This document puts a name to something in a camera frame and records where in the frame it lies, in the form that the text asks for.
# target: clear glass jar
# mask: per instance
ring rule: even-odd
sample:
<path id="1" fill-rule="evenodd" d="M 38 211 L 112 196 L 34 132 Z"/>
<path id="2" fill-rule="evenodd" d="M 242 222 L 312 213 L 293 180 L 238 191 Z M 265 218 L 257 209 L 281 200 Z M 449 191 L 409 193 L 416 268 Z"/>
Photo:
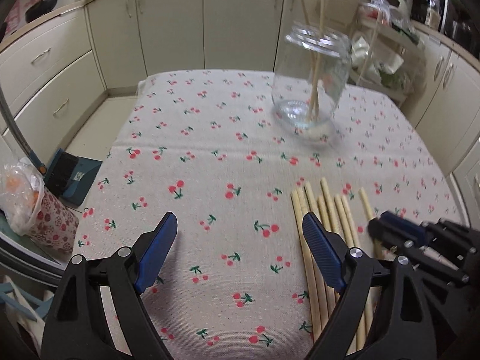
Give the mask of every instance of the clear glass jar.
<path id="1" fill-rule="evenodd" d="M 279 118 L 307 130 L 330 120 L 351 67 L 350 39 L 295 23 L 275 70 L 272 100 Z"/>

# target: blue gripper pad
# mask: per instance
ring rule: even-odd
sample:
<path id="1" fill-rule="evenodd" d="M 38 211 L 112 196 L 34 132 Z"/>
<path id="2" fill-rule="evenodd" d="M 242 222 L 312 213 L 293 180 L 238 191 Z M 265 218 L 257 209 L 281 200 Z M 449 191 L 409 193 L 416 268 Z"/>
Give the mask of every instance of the blue gripper pad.
<path id="1" fill-rule="evenodd" d="M 161 226 L 160 230 L 150 242 L 139 262 L 138 277 L 134 284 L 138 294 L 142 294 L 147 287 L 151 287 L 155 283 L 157 275 L 177 236 L 177 217 L 174 214 L 170 214 L 158 226 Z"/>
<path id="2" fill-rule="evenodd" d="M 387 222 L 389 225 L 403 230 L 415 237 L 414 239 L 416 239 L 418 243 L 418 245 L 415 246 L 420 247 L 428 245 L 427 235 L 422 226 L 418 226 L 407 219 L 400 218 L 390 211 L 385 211 L 383 214 L 381 214 L 380 219 Z"/>
<path id="3" fill-rule="evenodd" d="M 303 236 L 328 287 L 341 293 L 346 284 L 342 277 L 342 262 L 326 238 L 325 229 L 309 212 L 303 217 Z"/>

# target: metal screw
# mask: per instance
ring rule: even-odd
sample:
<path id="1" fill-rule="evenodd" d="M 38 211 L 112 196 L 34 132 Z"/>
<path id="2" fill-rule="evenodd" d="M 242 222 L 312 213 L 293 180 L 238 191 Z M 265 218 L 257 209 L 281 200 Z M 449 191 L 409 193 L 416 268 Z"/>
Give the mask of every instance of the metal screw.
<path id="1" fill-rule="evenodd" d="M 405 256 L 399 256 L 398 257 L 398 262 L 402 264 L 403 266 L 406 266 L 409 263 L 409 260 Z"/>
<path id="2" fill-rule="evenodd" d="M 352 249 L 350 249 L 350 256 L 357 259 L 357 258 L 363 256 L 363 252 L 358 247 L 353 247 Z"/>
<path id="3" fill-rule="evenodd" d="M 122 247 L 121 249 L 118 250 L 118 255 L 120 257 L 127 257 L 130 254 L 130 248 L 129 247 Z"/>
<path id="4" fill-rule="evenodd" d="M 75 256 L 73 256 L 70 261 L 72 264 L 76 265 L 76 264 L 80 264 L 82 260 L 83 260 L 83 256 L 81 254 L 75 254 Z"/>

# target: tile floor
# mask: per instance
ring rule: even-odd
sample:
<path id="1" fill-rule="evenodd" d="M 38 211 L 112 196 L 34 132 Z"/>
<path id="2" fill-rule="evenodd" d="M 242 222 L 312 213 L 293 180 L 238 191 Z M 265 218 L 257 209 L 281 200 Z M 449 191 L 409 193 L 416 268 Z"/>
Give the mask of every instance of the tile floor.
<path id="1" fill-rule="evenodd" d="M 67 151 L 78 157 L 103 161 L 136 102 L 136 96 L 105 100 L 78 131 Z"/>

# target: tablecloth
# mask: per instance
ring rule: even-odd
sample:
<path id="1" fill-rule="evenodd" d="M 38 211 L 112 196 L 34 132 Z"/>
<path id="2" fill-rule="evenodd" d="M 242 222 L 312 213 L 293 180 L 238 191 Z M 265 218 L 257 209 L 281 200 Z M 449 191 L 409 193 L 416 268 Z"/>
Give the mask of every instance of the tablecloth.
<path id="1" fill-rule="evenodd" d="M 376 213 L 459 220 L 426 147 L 392 101 L 347 86 L 329 134 L 306 139 L 273 111 L 272 72 L 151 76 L 85 203 L 75 253 L 110 256 L 166 211 L 178 236 L 142 300 L 176 359 L 303 358 L 313 344 L 290 192 L 304 181 L 349 197 L 371 255 L 358 196 Z M 294 80 L 284 90 L 304 91 Z M 108 293 L 106 317 L 128 352 Z"/>

